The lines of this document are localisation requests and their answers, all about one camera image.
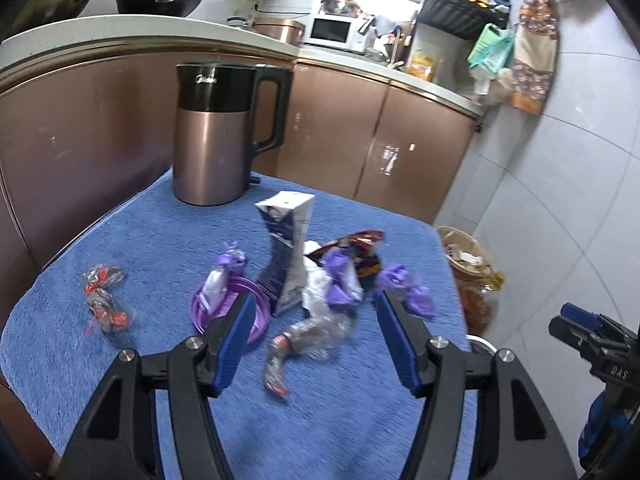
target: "screw head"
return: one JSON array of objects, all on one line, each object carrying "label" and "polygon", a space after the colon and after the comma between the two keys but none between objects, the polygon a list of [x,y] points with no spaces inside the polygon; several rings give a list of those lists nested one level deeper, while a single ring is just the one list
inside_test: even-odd
[{"label": "screw head", "polygon": [[204,341],[195,335],[188,338],[187,341],[185,341],[185,345],[187,345],[187,348],[190,350],[197,350],[204,345]]},{"label": "screw head", "polygon": [[136,356],[136,352],[134,350],[132,350],[131,348],[127,348],[126,350],[123,350],[122,352],[120,352],[118,354],[118,359],[120,359],[121,361],[124,361],[126,363],[129,363],[129,362],[133,361],[135,356]]},{"label": "screw head", "polygon": [[502,348],[501,350],[498,351],[498,357],[500,358],[501,361],[504,361],[505,363],[510,363],[516,358],[516,354],[514,354],[508,348]]},{"label": "screw head", "polygon": [[438,350],[442,350],[449,344],[449,340],[441,335],[436,335],[429,339],[429,343],[431,343],[432,346],[435,346]]}]

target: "rose gold kettle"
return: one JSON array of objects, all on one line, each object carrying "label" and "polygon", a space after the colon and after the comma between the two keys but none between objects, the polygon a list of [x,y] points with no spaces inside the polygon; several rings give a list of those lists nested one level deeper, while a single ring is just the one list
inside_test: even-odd
[{"label": "rose gold kettle", "polygon": [[[174,194],[193,205],[232,202],[249,187],[254,157],[282,145],[293,73],[277,66],[223,62],[182,63],[177,70]],[[262,81],[278,86],[273,133],[254,142]]]}]

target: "table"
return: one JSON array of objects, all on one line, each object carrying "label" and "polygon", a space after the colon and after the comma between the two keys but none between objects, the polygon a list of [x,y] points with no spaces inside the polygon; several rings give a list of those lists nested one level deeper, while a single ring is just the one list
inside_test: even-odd
[{"label": "table", "polygon": [[[254,203],[280,190],[315,194],[308,239],[323,244],[344,234],[380,229],[383,263],[401,262],[433,291],[434,335],[467,350],[466,327],[449,267],[435,231],[423,222],[262,177],[237,201],[196,207],[172,193],[163,175],[76,240],[18,302],[0,341],[0,367],[31,416],[62,454],[76,421],[117,352],[142,355],[171,349],[194,333],[191,293],[215,254],[237,240],[249,256],[246,276],[267,264],[270,240]],[[82,274],[119,264],[126,280],[114,289],[133,316],[124,332],[85,335],[90,316]],[[272,318],[266,337],[249,348],[234,382],[212,401],[216,427],[239,480],[258,478],[393,479],[402,471],[422,402],[398,380],[371,298],[358,307],[356,329],[327,361],[292,359],[292,393],[276,399],[262,386],[268,338],[301,319],[294,308]],[[466,479],[475,431],[476,398],[468,393],[453,479]],[[166,393],[158,394],[158,427],[167,480],[180,478]]]}]

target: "blue tablecloth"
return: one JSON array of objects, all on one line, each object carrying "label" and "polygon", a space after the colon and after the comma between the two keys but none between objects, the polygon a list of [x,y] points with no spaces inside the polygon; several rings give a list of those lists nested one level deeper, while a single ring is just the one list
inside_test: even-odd
[{"label": "blue tablecloth", "polygon": [[[194,333],[191,293],[206,278],[214,254],[238,240],[255,279],[270,242],[254,203],[280,190],[316,196],[307,239],[326,243],[364,229],[386,233],[384,262],[402,262],[433,291],[438,314],[427,325],[468,349],[456,289],[437,234],[423,222],[276,178],[239,200],[194,207],[172,193],[170,173],[124,203],[75,241],[18,302],[2,334],[0,366],[9,384],[57,452],[118,350],[142,355],[171,349]],[[90,316],[82,274],[98,263],[119,264],[127,279],[114,291],[133,315],[131,329],[85,335]],[[294,308],[273,318],[267,336],[301,319]],[[231,387],[212,410],[231,469],[239,480],[259,478],[392,479],[402,471],[422,402],[398,380],[368,299],[357,326],[325,362],[290,360],[286,400],[262,386],[263,339],[241,360]],[[466,479],[475,431],[469,394],[452,478]],[[167,480],[180,478],[166,393],[158,394],[158,426]]]}]

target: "white microwave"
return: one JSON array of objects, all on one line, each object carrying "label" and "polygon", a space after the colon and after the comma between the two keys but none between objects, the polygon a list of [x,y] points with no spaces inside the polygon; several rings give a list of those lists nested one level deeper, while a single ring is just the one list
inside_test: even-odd
[{"label": "white microwave", "polygon": [[369,29],[361,34],[359,29],[367,23],[367,19],[348,18],[334,14],[310,14],[305,17],[305,34],[303,43],[328,46],[364,54],[373,46],[375,35]]}]

